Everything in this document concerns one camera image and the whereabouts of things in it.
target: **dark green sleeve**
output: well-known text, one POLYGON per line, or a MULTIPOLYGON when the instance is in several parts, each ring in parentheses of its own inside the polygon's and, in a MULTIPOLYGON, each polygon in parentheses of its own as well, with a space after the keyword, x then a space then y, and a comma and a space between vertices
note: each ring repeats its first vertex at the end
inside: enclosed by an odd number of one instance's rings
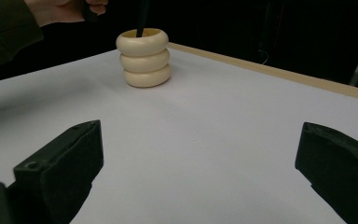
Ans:
POLYGON ((43 39, 43 33, 23 0, 0 0, 0 64, 43 39))

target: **person's hand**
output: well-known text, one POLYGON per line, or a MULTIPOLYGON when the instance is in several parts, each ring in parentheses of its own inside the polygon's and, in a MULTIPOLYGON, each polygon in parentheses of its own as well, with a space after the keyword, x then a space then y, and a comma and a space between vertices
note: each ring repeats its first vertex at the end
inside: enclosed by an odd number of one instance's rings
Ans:
MULTIPOLYGON (((24 0, 37 24, 42 27, 53 22, 83 21, 82 9, 85 0, 24 0)), ((86 0, 89 9, 104 14, 108 0, 86 0)))

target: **beige ring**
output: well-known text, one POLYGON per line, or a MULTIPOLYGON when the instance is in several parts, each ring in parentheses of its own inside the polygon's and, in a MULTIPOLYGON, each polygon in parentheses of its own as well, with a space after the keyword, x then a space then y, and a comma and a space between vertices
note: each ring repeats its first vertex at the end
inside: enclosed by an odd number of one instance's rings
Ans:
POLYGON ((124 79, 133 87, 154 87, 167 81, 171 76, 171 67, 167 63, 163 68, 149 73, 132 73, 124 70, 124 79))
POLYGON ((116 47, 126 56, 157 54, 167 48, 167 34, 159 29, 145 28, 143 37, 136 37, 136 30, 130 30, 117 37, 116 47))
POLYGON ((167 49, 160 53, 144 57, 130 57, 124 54, 120 55, 121 65, 129 72, 147 73, 158 70, 165 66, 170 59, 170 53, 167 49))

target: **white table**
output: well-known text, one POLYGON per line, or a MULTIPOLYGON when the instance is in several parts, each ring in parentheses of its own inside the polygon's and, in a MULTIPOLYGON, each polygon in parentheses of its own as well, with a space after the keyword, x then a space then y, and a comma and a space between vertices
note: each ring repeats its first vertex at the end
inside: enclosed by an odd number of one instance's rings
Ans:
POLYGON ((172 77, 150 89, 125 83, 117 50, 0 81, 0 182, 99 119, 105 165, 74 224, 344 223, 295 158, 306 121, 358 140, 358 89, 169 50, 172 77))

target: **table edge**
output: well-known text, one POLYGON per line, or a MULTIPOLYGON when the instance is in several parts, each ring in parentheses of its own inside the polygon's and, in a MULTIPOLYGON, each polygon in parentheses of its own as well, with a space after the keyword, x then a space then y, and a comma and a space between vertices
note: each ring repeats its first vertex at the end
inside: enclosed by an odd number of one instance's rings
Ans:
POLYGON ((237 59, 237 58, 229 57, 226 55, 213 53, 213 52, 206 51, 203 49, 195 49, 195 48, 191 48, 188 46, 175 44, 172 42, 170 42, 168 44, 168 48, 180 50, 180 51, 187 52, 187 53, 192 53, 192 54, 204 57, 204 58, 209 58, 209 59, 212 59, 212 60, 215 60, 218 62, 222 62, 222 63, 228 63, 228 64, 235 65, 235 66, 238 66, 241 68, 264 73, 267 75, 284 78, 287 80, 291 80, 291 81, 294 81, 297 83, 309 85, 309 86, 323 89, 326 91, 333 91, 333 92, 340 93, 343 95, 348 95, 348 96, 358 98, 358 88, 350 86, 350 85, 345 85, 345 84, 337 83, 337 82, 330 81, 330 80, 320 79, 317 77, 309 77, 306 75, 302 75, 299 73, 290 72, 287 70, 267 66, 264 64, 252 63, 252 62, 248 62, 248 61, 245 61, 242 59, 237 59))

